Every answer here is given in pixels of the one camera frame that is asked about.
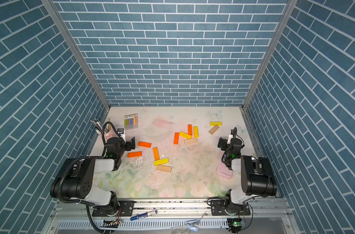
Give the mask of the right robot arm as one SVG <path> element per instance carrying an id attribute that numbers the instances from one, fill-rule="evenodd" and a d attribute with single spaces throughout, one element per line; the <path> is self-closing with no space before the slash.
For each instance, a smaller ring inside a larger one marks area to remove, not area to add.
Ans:
<path id="1" fill-rule="evenodd" d="M 225 195 L 226 207 L 243 206 L 252 199 L 277 194 L 277 183 L 269 159 L 242 155 L 244 144 L 240 138 L 220 137 L 217 146 L 223 151 L 217 174 L 232 178 L 235 171 L 240 172 L 240 186 L 230 189 Z"/>

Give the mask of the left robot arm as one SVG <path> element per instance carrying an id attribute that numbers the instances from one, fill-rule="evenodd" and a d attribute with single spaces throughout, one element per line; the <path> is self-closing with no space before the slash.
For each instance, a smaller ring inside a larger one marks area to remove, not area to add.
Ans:
<path id="1" fill-rule="evenodd" d="M 116 193 L 93 185 L 95 173 L 112 172 L 120 168 L 124 152 L 134 150 L 135 138 L 124 141 L 119 137 L 108 139 L 103 157 L 67 159 L 50 188 L 50 196 L 62 203 L 82 203 L 101 207 L 114 215 L 119 209 Z"/>

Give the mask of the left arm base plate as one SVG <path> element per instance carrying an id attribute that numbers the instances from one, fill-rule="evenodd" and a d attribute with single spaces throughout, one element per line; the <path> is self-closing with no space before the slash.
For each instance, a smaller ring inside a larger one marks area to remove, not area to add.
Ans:
<path id="1" fill-rule="evenodd" d="M 134 200 L 118 200 L 115 207 L 111 203 L 106 206 L 95 206 L 92 212 L 94 217 L 115 217 L 125 216 L 130 217 L 133 213 L 135 201 Z"/>

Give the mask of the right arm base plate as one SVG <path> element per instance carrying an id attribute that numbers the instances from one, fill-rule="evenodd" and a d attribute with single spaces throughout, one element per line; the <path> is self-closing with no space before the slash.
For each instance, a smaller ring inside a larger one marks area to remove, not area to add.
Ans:
<path id="1" fill-rule="evenodd" d="M 213 216 L 242 216 L 251 214 L 249 206 L 233 204 L 222 199 L 208 199 L 207 204 L 209 205 Z"/>

